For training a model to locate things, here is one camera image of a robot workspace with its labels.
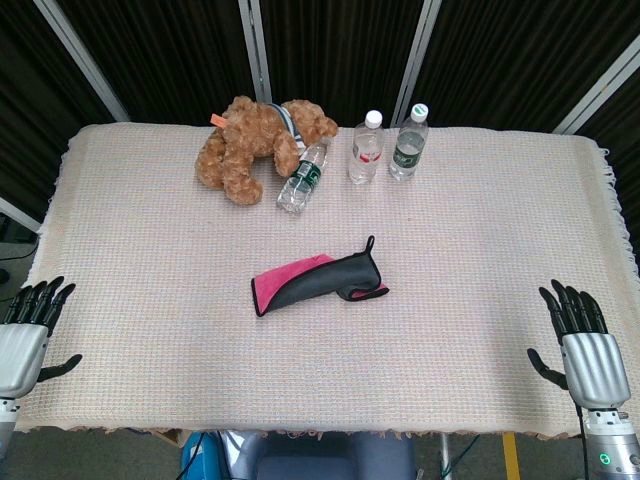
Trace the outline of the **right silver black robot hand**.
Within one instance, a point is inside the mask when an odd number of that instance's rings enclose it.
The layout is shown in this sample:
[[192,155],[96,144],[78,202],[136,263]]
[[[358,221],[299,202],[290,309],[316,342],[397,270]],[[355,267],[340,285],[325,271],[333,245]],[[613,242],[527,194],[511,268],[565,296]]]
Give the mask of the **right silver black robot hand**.
[[569,393],[575,405],[590,410],[614,410],[631,398],[624,361],[609,332],[598,302],[586,291],[578,291],[558,280],[549,289],[541,287],[543,298],[564,370],[551,369],[538,351],[527,350],[534,370],[545,380]]

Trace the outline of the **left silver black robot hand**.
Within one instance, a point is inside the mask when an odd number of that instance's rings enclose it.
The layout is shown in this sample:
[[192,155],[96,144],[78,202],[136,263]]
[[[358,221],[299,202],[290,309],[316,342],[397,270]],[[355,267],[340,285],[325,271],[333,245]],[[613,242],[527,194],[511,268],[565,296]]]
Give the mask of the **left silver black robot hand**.
[[75,285],[64,278],[22,288],[10,299],[1,318],[1,398],[17,400],[36,384],[63,376],[81,362],[75,354],[66,362],[45,367],[49,341]]

